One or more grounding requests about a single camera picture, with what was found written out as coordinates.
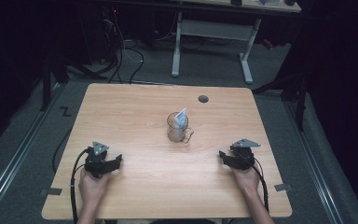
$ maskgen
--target cable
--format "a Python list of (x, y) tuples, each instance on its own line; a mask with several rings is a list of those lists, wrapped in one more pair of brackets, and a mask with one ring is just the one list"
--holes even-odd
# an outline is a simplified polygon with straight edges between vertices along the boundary
[(142, 66), (144, 65), (144, 55), (143, 55), (141, 52), (139, 52), (138, 50), (136, 50), (136, 49), (130, 49), (130, 50), (139, 53), (139, 54), (141, 55), (141, 57), (142, 57), (142, 63), (141, 63), (141, 65), (139, 65), (139, 67), (135, 70), (135, 72), (132, 73), (132, 75), (131, 75), (131, 77), (130, 77), (130, 84), (131, 84), (131, 83), (132, 83), (132, 79), (133, 79), (133, 77), (135, 76), (135, 74), (136, 74), (136, 73), (142, 68)]
[(75, 196), (75, 174), (76, 174), (76, 171), (78, 169), (77, 167), (77, 164), (80, 160), (80, 158), (87, 152), (90, 151), (92, 147), (88, 147), (86, 149), (84, 149), (80, 155), (77, 157), (76, 159), (76, 162), (75, 162), (75, 165), (74, 165), (74, 169), (72, 171), (72, 176), (71, 176), (71, 203), (72, 203), (72, 214), (73, 214), (73, 217), (74, 217), (74, 223), (77, 223), (77, 208), (76, 208), (76, 196)]
[(178, 15), (178, 13), (176, 12), (175, 16), (173, 17), (173, 22), (172, 22), (172, 26), (171, 26), (170, 31), (165, 36), (163, 36), (162, 38), (155, 39), (156, 41), (163, 40), (165, 38), (170, 38), (170, 37), (174, 36), (174, 35), (170, 35), (170, 34), (172, 33), (173, 27), (175, 26), (177, 15)]
[(125, 40), (124, 40), (124, 37), (123, 37), (123, 34), (121, 33), (120, 31), (120, 28), (118, 27), (118, 24), (117, 24), (117, 17), (116, 17), (116, 13), (113, 13), (114, 17), (115, 17), (115, 25), (117, 27), (117, 30), (118, 30), (118, 33), (120, 34), (120, 37), (121, 37), (121, 40), (122, 40), (122, 43), (123, 43), (123, 49), (124, 49), (124, 53), (127, 55), (127, 57), (133, 61), (133, 62), (136, 62), (136, 63), (143, 63), (144, 60), (141, 60), (141, 61), (136, 61), (136, 60), (133, 60), (132, 57), (130, 57), (130, 55), (128, 55), (127, 51), (126, 51), (126, 43), (125, 43)]
[(256, 158), (254, 158), (255, 161), (258, 163), (258, 166), (260, 167), (261, 170), (261, 174), (260, 174), (260, 172), (257, 170), (257, 168), (255, 168), (253, 164), (248, 162), (241, 154), (240, 156), (243, 158), (245, 162), (247, 162), (250, 166), (252, 166), (252, 168), (260, 177), (261, 185), (263, 186), (263, 192), (264, 192), (264, 207), (266, 208), (267, 212), (269, 212), (269, 191), (267, 190), (267, 184), (266, 181), (264, 180), (263, 167), (261, 166), (260, 162)]
[(114, 39), (114, 35), (116, 32), (115, 29), (115, 25), (108, 19), (103, 19), (103, 22), (108, 24), (108, 27), (105, 27), (105, 36), (107, 38), (107, 60), (110, 62), (105, 68), (99, 70), (99, 71), (90, 71), (88, 68), (86, 68), (85, 66), (83, 66), (83, 64), (71, 61), (70, 59), (64, 58), (60, 55), (61, 60), (63, 61), (64, 64), (68, 65), (68, 66), (72, 66), (75, 68), (75, 70), (79, 71), (74, 71), (74, 69), (71, 69), (70, 67), (67, 67), (67, 72), (71, 73), (73, 75), (76, 76), (89, 76), (89, 77), (93, 77), (93, 78), (97, 78), (97, 79), (106, 79), (106, 77), (102, 77), (100, 76), (100, 74), (103, 74), (105, 72), (108, 72), (110, 70), (112, 70), (116, 65), (117, 65), (117, 56), (115, 54), (116, 52), (116, 48), (115, 48), (115, 39)]
[(77, 171), (78, 169), (82, 168), (83, 166), (84, 166), (84, 164), (79, 165), (79, 166), (76, 168), (76, 171)]
[(133, 49), (138, 46), (138, 40), (136, 40), (136, 39), (126, 39), (126, 40), (124, 40), (124, 42), (135, 42), (135, 44), (131, 47), (126, 46), (126, 49)]
[(115, 74), (117, 74), (120, 84), (123, 84), (123, 81), (121, 80), (121, 77), (120, 77), (120, 73), (118, 72), (121, 67), (121, 63), (123, 62), (123, 52), (122, 52), (121, 47), (119, 49), (120, 49), (120, 63), (118, 64), (116, 71), (112, 74), (112, 76), (109, 78), (109, 81), (107, 83), (110, 83), (112, 81), (113, 77), (115, 76)]
[[(225, 41), (224, 43), (219, 43), (218, 40), (223, 40)], [(210, 43), (210, 44), (215, 44), (217, 46), (227, 46), (227, 45), (234, 45), (238, 42), (240, 42), (240, 40), (235, 40), (235, 39), (225, 39), (225, 38), (205, 38), (205, 42), (206, 43)]]
[(65, 141), (65, 139), (68, 137), (69, 133), (72, 131), (72, 128), (73, 128), (73, 126), (68, 130), (68, 132), (66, 132), (65, 136), (63, 137), (63, 139), (61, 140), (61, 142), (58, 144), (58, 146), (56, 147), (56, 149), (54, 151), (53, 160), (51, 161), (54, 174), (57, 173), (57, 169), (55, 167), (55, 158), (57, 156), (58, 150), (60, 149), (60, 147), (61, 147), (62, 143)]

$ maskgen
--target wooden table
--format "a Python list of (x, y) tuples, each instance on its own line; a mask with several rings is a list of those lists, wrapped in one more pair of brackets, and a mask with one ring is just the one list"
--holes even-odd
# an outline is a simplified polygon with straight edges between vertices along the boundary
[[(209, 102), (201, 103), (200, 95)], [(188, 144), (173, 143), (167, 138), (167, 117), (184, 107), (194, 134)], [(229, 146), (242, 138), (261, 144), (253, 152), (264, 170), (270, 214), (290, 216), (286, 192), (274, 188), (282, 180), (250, 90), (91, 84), (51, 185), (62, 193), (48, 196), (42, 216), (72, 218), (71, 172), (79, 153), (96, 140), (110, 146), (108, 160), (123, 155), (97, 217), (249, 217), (234, 174), (218, 156), (219, 150), (229, 155)]]

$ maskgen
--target hand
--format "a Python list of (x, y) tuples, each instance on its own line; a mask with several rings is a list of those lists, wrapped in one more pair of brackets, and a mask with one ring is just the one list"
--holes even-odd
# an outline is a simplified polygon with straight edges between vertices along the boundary
[(92, 176), (90, 172), (81, 169), (79, 189), (83, 204), (98, 206), (106, 191), (106, 185), (110, 175), (111, 173), (108, 173), (98, 179)]
[(90, 172), (81, 169), (79, 189), (83, 199), (83, 208), (77, 223), (94, 223), (95, 215), (105, 192), (111, 173), (104, 174), (100, 179)]
[(274, 221), (264, 207), (264, 204), (262, 204), (260, 196), (257, 192), (260, 177), (255, 169), (251, 167), (244, 171), (234, 168), (231, 168), (231, 170), (237, 178), (237, 183), (245, 196), (249, 212), (254, 222), (256, 224), (273, 224)]
[(237, 178), (237, 183), (244, 194), (255, 194), (257, 193), (258, 183), (260, 182), (260, 177), (254, 168), (250, 167), (247, 170), (238, 170), (231, 168), (235, 177)]

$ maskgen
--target dark background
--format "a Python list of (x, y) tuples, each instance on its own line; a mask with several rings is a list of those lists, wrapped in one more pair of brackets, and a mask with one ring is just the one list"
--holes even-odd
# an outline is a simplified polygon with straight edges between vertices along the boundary
[[(318, 118), (358, 196), (358, 1), (298, 3), (303, 15), (330, 20), (265, 19), (256, 42), (293, 44), (277, 79), (307, 74)], [(124, 35), (150, 45), (155, 29), (164, 33), (172, 24), (172, 12), (122, 8), (119, 16), (127, 21)], [(42, 77), (47, 55), (59, 52), (79, 63), (104, 58), (105, 47), (95, 44), (103, 43), (101, 29), (95, 8), (88, 13), (71, 4), (0, 0), (0, 134)]]

